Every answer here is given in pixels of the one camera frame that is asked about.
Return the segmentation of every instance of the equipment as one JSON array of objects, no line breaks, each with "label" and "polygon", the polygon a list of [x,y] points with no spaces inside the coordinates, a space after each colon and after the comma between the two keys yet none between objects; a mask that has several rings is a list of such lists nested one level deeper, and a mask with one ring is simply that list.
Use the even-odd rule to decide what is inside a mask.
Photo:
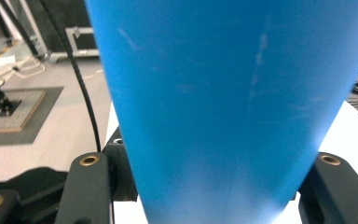
[{"label": "equipment", "polygon": [[[30,29],[40,45],[40,51],[54,63],[60,58],[67,57],[66,50],[60,44],[59,35],[54,31],[41,1],[20,0],[20,3],[26,20],[30,23]],[[57,23],[65,29],[74,56],[99,55],[83,0],[52,0],[46,4],[54,12]]]},{"label": "equipment", "polygon": [[[148,221],[270,222],[306,177],[358,74],[358,3],[87,4]],[[91,156],[74,164],[107,166]],[[301,191],[310,192],[304,207],[323,210],[313,200],[320,162],[346,163],[321,156]]]},{"label": "equipment", "polygon": [[[343,159],[320,153],[299,192],[303,223],[358,223],[358,175]],[[103,153],[79,156],[68,174],[37,168],[0,183],[0,224],[108,224],[108,204],[114,214],[113,201],[136,199],[117,129]]]}]

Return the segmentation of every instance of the metal base plate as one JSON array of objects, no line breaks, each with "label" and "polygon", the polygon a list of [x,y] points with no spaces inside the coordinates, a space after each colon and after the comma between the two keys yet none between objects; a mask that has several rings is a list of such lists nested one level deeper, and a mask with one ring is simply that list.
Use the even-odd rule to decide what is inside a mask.
[{"label": "metal base plate", "polygon": [[32,144],[48,117],[50,110],[60,96],[62,87],[15,91],[42,91],[45,93],[45,96],[40,105],[36,107],[32,116],[29,117],[21,132],[0,133],[0,146]]},{"label": "metal base plate", "polygon": [[0,117],[0,133],[21,132],[43,100],[43,91],[6,91],[10,101],[21,101],[11,116]]}]

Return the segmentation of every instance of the blue plastic object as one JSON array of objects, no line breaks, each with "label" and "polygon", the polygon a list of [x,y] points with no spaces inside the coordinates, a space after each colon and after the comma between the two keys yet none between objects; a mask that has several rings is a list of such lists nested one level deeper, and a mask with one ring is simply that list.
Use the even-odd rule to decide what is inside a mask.
[{"label": "blue plastic object", "polygon": [[268,223],[358,75],[358,1],[87,1],[149,223]]}]

